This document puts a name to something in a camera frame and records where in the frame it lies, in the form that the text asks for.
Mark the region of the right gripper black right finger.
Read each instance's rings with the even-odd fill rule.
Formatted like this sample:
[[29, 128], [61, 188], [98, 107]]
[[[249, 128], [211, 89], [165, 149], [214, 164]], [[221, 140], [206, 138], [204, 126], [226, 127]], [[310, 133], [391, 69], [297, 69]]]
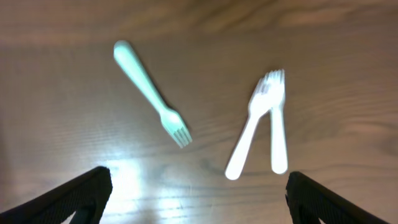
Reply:
[[289, 174], [285, 198], [293, 224], [387, 224], [299, 171]]

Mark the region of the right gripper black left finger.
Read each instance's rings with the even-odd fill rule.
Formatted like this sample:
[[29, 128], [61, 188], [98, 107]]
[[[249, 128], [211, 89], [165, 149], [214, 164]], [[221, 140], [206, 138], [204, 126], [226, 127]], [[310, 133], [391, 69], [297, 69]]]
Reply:
[[99, 166], [1, 214], [1, 223], [98, 224], [113, 190], [110, 170]]

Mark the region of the pale green plastic fork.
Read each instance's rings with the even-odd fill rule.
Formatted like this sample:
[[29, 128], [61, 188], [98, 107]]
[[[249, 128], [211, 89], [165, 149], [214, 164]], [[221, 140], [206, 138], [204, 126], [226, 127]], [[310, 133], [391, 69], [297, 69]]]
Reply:
[[182, 117], [166, 105], [131, 45], [125, 40], [117, 41], [113, 55], [122, 71], [158, 112], [162, 126], [171, 138], [180, 148], [190, 144], [192, 137]]

